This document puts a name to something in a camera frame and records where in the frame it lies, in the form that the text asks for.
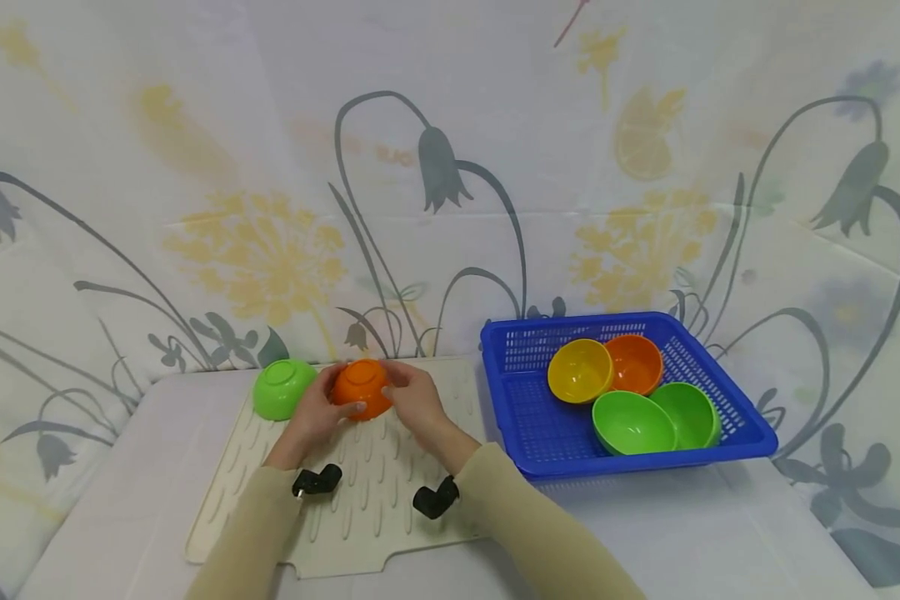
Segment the bowl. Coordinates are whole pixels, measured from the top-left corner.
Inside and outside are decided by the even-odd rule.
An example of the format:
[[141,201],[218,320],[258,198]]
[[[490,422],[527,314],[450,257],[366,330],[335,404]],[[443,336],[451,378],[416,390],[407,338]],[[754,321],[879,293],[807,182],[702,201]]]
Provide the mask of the bowl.
[[677,432],[670,417],[634,392],[607,392],[593,404],[593,428],[610,454],[670,453]]
[[565,403],[583,404],[610,389],[613,360],[596,340],[574,340],[553,354],[547,367],[553,396]]
[[334,404],[366,403],[367,409],[351,416],[351,421],[369,421],[383,415],[391,402],[384,396],[387,373],[379,361],[364,358],[350,362],[337,377],[330,400]]
[[315,378],[316,368],[303,360],[271,362],[253,384],[254,412],[268,421],[287,421]]
[[650,399],[673,422],[679,449],[711,448],[720,442],[720,415],[700,387],[689,383],[669,383],[658,387]]
[[603,344],[613,358],[613,389],[647,396],[663,378],[663,357],[642,335],[621,335]]

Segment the beige sleeve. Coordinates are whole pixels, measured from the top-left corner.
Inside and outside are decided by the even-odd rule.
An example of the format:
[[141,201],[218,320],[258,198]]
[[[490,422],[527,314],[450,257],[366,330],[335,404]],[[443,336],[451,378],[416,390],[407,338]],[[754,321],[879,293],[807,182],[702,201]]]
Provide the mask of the beige sleeve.
[[577,519],[528,484],[496,443],[456,477],[462,507],[505,548],[541,600],[645,600]]
[[293,497],[297,475],[296,470],[273,467],[260,467],[250,475],[187,600],[269,598],[273,570],[300,513],[301,502]]

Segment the blue plastic basket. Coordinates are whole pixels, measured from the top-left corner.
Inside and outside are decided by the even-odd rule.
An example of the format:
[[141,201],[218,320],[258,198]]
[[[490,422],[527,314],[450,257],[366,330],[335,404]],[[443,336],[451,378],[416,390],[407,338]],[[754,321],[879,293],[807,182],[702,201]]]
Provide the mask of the blue plastic basket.
[[[619,335],[650,339],[663,354],[663,383],[685,381],[707,392],[720,412],[719,446],[633,456],[604,450],[593,431],[592,404],[559,400],[547,385],[547,366],[564,343],[606,342]],[[527,479],[691,467],[770,456],[777,434],[746,394],[676,318],[660,312],[490,322],[480,334],[483,366],[507,454]]]

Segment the black clamp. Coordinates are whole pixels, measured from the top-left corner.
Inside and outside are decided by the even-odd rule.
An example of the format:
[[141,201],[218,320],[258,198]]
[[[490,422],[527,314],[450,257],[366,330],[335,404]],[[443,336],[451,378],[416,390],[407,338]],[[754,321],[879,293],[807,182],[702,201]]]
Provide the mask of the black clamp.
[[337,484],[343,479],[343,470],[330,462],[317,474],[306,468],[300,470],[297,481],[293,482],[293,496],[300,498],[300,494],[313,495],[315,493],[330,493],[337,488]]
[[457,498],[460,498],[460,490],[453,482],[453,475],[447,475],[436,492],[430,487],[420,487],[413,494],[413,507],[423,513],[424,517],[433,520],[447,512]]

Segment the white tablecloth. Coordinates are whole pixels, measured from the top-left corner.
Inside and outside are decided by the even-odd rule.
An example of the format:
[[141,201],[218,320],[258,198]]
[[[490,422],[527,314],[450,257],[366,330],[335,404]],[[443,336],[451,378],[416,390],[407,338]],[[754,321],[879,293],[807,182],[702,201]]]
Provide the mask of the white tablecloth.
[[[255,375],[177,375],[153,386],[20,598],[182,598],[197,571],[183,546]],[[768,460],[565,482],[546,492],[652,599],[874,598]],[[506,554],[483,541],[392,557],[372,575],[298,581],[288,567],[277,597],[530,595]]]

